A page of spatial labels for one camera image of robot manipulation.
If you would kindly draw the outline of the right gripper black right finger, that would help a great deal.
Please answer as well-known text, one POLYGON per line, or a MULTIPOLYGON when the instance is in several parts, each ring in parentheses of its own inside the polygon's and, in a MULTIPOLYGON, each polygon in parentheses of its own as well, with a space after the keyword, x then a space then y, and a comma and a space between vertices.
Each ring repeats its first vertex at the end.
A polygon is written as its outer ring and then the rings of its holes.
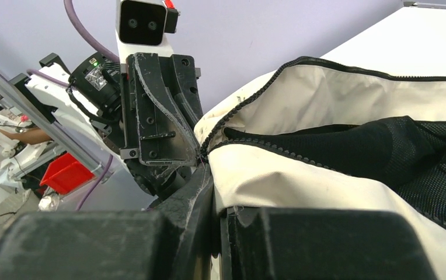
POLYGON ((219 224, 223 279, 436 278, 395 213, 235 206, 219 224))

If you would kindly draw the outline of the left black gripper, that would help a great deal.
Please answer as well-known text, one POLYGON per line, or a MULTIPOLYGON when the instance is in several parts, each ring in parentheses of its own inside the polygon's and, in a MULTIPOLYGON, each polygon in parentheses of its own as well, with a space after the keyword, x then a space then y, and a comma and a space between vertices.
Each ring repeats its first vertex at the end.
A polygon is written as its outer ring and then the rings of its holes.
POLYGON ((165 200, 182 188, 200 149, 194 127, 203 116, 194 58, 129 55, 127 69, 98 52, 71 73, 68 96, 137 184, 165 200))

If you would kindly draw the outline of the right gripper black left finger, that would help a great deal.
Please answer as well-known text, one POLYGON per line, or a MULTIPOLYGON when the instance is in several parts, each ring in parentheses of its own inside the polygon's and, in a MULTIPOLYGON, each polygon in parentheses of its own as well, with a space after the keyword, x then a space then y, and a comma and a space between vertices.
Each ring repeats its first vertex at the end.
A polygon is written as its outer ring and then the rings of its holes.
POLYGON ((25 214, 0 238, 0 279, 210 279, 212 203, 201 164, 153 210, 25 214))

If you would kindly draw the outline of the beige jacket with black lining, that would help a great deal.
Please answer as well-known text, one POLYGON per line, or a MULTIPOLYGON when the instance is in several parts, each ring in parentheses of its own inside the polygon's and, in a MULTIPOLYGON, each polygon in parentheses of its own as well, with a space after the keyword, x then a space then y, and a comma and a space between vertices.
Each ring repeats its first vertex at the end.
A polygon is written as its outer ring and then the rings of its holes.
POLYGON ((217 213, 395 213, 446 279, 446 76, 299 57, 231 94, 194 133, 217 213))

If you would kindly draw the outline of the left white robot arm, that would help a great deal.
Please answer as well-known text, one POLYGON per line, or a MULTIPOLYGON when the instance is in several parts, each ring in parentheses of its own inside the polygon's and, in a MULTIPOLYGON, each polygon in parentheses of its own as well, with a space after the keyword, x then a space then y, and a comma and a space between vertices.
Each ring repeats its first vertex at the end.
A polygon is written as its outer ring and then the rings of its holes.
POLYGON ((83 135, 149 195, 166 199, 200 164, 194 127, 203 112, 194 60, 137 53, 127 69, 94 53, 72 72, 57 54, 12 84, 50 124, 83 135))

